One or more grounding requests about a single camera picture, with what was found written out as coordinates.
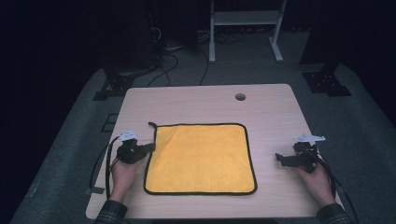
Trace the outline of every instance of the white metal stand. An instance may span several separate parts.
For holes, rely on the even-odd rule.
[[[262,25],[274,24],[274,36],[269,38],[271,47],[278,63],[283,62],[279,47],[277,46],[277,38],[279,35],[280,25],[282,24],[283,15],[285,13],[287,0],[282,0],[280,10],[269,11],[225,11],[215,12],[214,0],[210,5],[210,42],[209,42],[209,61],[216,62],[215,53],[215,26],[219,25]]]

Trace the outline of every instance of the hand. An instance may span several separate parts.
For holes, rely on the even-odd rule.
[[[317,163],[317,167],[312,174],[307,173],[300,167],[294,167],[292,170],[304,181],[308,192],[314,197],[320,207],[336,203],[332,196],[329,177],[320,163]]]
[[[110,200],[123,203],[128,189],[134,183],[136,171],[143,163],[143,160],[137,161],[134,164],[124,163],[115,159],[111,165],[111,174],[113,176],[113,190],[109,197]]]

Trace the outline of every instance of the yellow towel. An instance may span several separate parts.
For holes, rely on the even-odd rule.
[[[156,149],[146,169],[147,193],[248,195],[256,191],[248,132],[242,124],[154,126]]]

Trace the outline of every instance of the plaid shirt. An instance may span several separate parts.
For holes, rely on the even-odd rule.
[[[128,211],[122,203],[107,200],[94,223],[120,224]]]
[[[320,220],[320,223],[323,224],[353,224],[343,207],[338,203],[322,207],[318,211],[317,217]]]
[[[120,224],[128,208],[122,203],[107,200],[94,223]],[[353,224],[340,204],[334,203],[322,207],[317,217],[322,224]]]

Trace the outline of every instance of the wooden tabletop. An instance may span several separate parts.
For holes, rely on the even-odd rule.
[[[236,94],[243,94],[246,99],[237,100]],[[143,189],[146,159],[137,171],[134,185],[124,201],[129,208],[126,217],[257,218],[316,215],[318,206],[303,182],[289,168],[281,167],[275,157],[275,153],[293,155],[294,143],[291,139],[311,133],[289,85],[130,89],[111,139],[132,129],[138,133],[138,145],[152,143],[154,129],[148,125],[150,121],[158,125],[222,122],[245,125],[258,189],[248,196],[148,195]],[[113,158],[119,146],[120,143],[114,144]],[[105,162],[95,186],[105,188]],[[87,217],[96,218],[105,200],[105,193],[94,193],[88,204]]]

